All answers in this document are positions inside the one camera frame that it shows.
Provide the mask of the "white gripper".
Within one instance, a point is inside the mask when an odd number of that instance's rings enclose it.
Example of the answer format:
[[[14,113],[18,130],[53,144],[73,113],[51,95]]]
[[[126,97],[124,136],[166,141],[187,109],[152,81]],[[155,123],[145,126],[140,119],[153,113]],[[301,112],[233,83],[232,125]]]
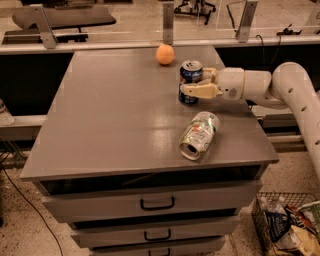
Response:
[[[183,84],[183,94],[200,99],[220,97],[228,101],[241,98],[244,86],[245,71],[242,68],[204,68],[201,83],[205,85]]]

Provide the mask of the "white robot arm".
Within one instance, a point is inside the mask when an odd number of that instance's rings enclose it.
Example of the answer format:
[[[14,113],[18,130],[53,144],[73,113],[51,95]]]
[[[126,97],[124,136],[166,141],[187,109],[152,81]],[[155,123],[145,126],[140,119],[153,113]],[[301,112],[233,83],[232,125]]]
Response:
[[[269,71],[242,68],[204,68],[200,82],[183,82],[187,96],[200,99],[220,97],[226,101],[249,100],[267,108],[289,108],[292,112],[315,173],[320,178],[320,99],[305,69],[295,62]]]

